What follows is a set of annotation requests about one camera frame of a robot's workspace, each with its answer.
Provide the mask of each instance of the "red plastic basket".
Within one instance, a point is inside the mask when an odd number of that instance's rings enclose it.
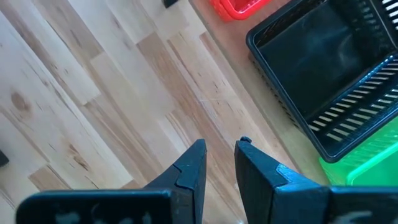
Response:
[[[271,0],[210,0],[223,21],[244,20]]]

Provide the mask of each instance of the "dark object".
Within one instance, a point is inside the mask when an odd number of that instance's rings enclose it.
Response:
[[[320,186],[247,141],[236,142],[235,164],[250,224],[398,221],[398,188]]]
[[[292,0],[247,44],[292,122],[337,162],[397,114],[398,0]]]
[[[2,153],[0,151],[0,167],[3,167],[5,165],[7,165],[9,162],[8,158],[6,157],[6,155],[4,155],[4,153]]]
[[[197,140],[140,190],[69,190],[35,194],[18,208],[25,223],[201,223],[206,144]]]
[[[162,0],[163,4],[166,8],[172,6],[174,3],[176,3],[178,0]]]

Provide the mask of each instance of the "wooden floor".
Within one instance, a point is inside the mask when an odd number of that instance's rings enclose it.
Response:
[[[4,224],[41,190],[142,187],[198,138],[206,223],[246,222],[240,136],[295,169],[187,0],[0,0],[0,112]]]

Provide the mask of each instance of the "plastic crate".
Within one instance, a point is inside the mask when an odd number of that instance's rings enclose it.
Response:
[[[398,186],[398,118],[374,133],[340,161],[320,164],[333,185]]]
[[[397,114],[397,2],[292,0],[247,36],[279,103],[327,162]]]
[[[244,20],[271,0],[210,0],[223,21]]]

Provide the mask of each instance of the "green plastic basket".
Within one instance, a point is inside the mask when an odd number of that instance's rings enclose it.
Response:
[[[320,164],[333,185],[398,185],[398,118],[394,118],[340,161]]]

